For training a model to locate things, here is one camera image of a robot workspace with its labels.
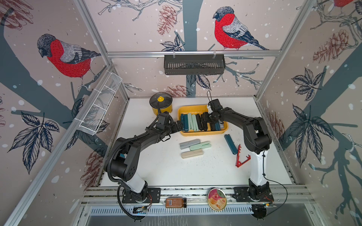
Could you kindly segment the black pliers pair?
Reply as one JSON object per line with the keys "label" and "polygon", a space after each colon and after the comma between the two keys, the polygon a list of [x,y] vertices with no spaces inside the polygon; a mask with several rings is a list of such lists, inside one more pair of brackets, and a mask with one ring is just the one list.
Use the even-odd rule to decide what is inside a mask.
{"label": "black pliers pair", "polygon": [[203,131],[203,124],[202,124],[202,120],[201,120],[201,116],[200,114],[196,115],[196,121],[197,121],[197,125],[198,125],[198,129],[199,131]]}

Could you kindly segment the yellow pot with dark lid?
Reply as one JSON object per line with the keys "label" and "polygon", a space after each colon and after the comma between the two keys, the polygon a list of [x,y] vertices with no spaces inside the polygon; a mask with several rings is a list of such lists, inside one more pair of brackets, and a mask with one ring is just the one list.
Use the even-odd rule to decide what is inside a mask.
{"label": "yellow pot with dark lid", "polygon": [[154,94],[149,103],[155,115],[158,115],[158,110],[161,113],[171,113],[173,111],[173,97],[168,93],[159,92]]}

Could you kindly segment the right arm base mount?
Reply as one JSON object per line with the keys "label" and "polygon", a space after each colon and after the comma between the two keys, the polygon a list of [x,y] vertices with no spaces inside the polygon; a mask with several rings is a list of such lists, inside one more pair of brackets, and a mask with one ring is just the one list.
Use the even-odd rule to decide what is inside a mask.
{"label": "right arm base mount", "polygon": [[233,190],[232,197],[237,202],[274,202],[269,182],[257,186],[249,179],[248,186],[237,186]]}

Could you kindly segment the red plastic tool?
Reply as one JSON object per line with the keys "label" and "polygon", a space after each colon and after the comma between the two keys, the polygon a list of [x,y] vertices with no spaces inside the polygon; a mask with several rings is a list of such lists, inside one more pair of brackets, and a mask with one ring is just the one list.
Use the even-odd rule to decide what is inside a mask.
{"label": "red plastic tool", "polygon": [[250,155],[246,155],[246,159],[241,162],[241,145],[238,145],[238,153],[237,153],[237,158],[236,158],[236,164],[235,166],[237,168],[241,167],[242,165],[244,165],[245,163],[247,163],[248,161],[251,160],[251,156]]}

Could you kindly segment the yellow plastic storage box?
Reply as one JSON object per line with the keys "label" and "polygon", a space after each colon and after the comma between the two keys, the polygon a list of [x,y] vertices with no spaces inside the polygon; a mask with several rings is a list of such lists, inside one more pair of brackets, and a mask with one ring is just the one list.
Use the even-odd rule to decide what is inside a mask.
{"label": "yellow plastic storage box", "polygon": [[211,125],[205,121],[208,113],[207,105],[187,105],[178,109],[178,120],[186,126],[186,131],[181,131],[184,137],[207,136],[223,134],[228,130],[228,123]]}

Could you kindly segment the dark teal pliers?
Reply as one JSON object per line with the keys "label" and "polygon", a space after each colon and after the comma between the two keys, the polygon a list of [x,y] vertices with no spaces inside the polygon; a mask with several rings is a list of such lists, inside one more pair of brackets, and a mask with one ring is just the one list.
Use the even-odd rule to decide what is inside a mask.
{"label": "dark teal pliers", "polygon": [[181,115],[180,115],[180,119],[181,119],[181,122],[182,122],[182,124],[183,124],[183,129],[182,129],[182,131],[185,132],[186,124],[185,124],[184,114],[181,114]]}
{"label": "dark teal pliers", "polygon": [[237,149],[237,147],[235,146],[235,144],[234,144],[234,142],[233,142],[230,134],[225,134],[225,135],[224,135],[224,138],[225,138],[225,140],[226,140],[226,142],[227,142],[227,144],[228,144],[228,146],[229,146],[232,154],[233,154],[233,155],[237,155],[237,154],[238,154],[238,149]]}
{"label": "dark teal pliers", "polygon": [[215,123],[215,130],[216,130],[216,131],[220,131],[220,130],[221,130],[221,127],[220,127],[220,124],[219,124],[219,123]]}
{"label": "dark teal pliers", "polygon": [[184,131],[188,132],[189,131],[189,120],[188,120],[188,115],[184,114],[183,115],[184,118]]}

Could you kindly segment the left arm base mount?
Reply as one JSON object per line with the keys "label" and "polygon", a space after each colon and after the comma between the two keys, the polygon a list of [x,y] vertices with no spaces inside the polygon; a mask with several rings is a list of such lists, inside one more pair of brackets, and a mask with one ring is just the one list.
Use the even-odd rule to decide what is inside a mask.
{"label": "left arm base mount", "polygon": [[136,193],[131,189],[126,188],[122,196],[122,203],[159,203],[161,188],[148,187],[148,184],[145,184],[140,193]]}

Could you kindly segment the beige pruning pliers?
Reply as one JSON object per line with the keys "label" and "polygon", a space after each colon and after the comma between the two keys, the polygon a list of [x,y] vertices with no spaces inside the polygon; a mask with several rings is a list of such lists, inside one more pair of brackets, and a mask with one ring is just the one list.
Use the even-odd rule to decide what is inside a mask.
{"label": "beige pruning pliers", "polygon": [[200,156],[203,154],[204,154],[204,151],[202,149],[198,149],[198,150],[194,150],[194,151],[183,152],[183,153],[181,153],[181,157],[183,159],[187,159],[187,158],[191,158],[191,157]]}

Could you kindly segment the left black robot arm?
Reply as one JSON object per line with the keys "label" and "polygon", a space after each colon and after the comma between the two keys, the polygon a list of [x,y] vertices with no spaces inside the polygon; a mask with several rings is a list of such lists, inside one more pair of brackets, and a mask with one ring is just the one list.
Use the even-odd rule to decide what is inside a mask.
{"label": "left black robot arm", "polygon": [[137,174],[141,152],[147,147],[165,142],[171,134],[184,129],[181,121],[174,121],[168,112],[159,114],[140,135],[116,140],[106,160],[104,171],[110,181],[118,183],[139,202],[147,199],[148,184]]}

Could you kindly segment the white mesh wall basket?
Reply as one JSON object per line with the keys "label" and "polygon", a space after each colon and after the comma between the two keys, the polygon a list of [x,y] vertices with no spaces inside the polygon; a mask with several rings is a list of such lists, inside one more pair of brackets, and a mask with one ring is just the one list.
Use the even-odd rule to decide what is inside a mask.
{"label": "white mesh wall basket", "polygon": [[108,111],[109,106],[122,82],[122,78],[114,72],[107,71],[108,76],[103,86],[96,90],[96,98],[85,117],[81,119],[79,131],[88,135],[95,135],[101,131],[101,125]]}

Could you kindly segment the small brown box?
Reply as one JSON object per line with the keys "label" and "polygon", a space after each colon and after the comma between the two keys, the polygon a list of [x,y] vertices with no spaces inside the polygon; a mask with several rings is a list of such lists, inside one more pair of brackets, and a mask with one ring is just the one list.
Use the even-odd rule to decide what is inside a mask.
{"label": "small brown box", "polygon": [[165,201],[166,208],[186,208],[187,199],[184,197],[169,197]]}

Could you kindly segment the dark teal pliers bottom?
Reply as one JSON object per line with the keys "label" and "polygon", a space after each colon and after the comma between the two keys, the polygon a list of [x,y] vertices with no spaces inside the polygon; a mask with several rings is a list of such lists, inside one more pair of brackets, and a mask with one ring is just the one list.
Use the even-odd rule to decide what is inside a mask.
{"label": "dark teal pliers bottom", "polygon": [[188,120],[188,115],[184,114],[183,115],[184,118],[184,131],[188,132],[189,131],[189,120]]}

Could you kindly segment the round pink tin lid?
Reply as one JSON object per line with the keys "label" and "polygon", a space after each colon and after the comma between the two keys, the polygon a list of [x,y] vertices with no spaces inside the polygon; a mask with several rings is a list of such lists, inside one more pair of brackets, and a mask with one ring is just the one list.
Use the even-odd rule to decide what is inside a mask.
{"label": "round pink tin lid", "polygon": [[222,211],[227,205],[227,198],[222,190],[212,188],[208,193],[207,203],[214,211]]}

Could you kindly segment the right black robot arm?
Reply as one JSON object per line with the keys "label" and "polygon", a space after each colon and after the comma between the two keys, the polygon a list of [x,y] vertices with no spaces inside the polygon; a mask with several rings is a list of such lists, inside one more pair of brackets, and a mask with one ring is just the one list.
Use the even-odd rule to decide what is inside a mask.
{"label": "right black robot arm", "polygon": [[242,115],[229,107],[224,108],[218,99],[209,101],[207,109],[206,122],[228,122],[243,130],[244,144],[252,154],[248,192],[251,199],[260,200],[270,188],[265,178],[265,160],[272,139],[264,119]]}

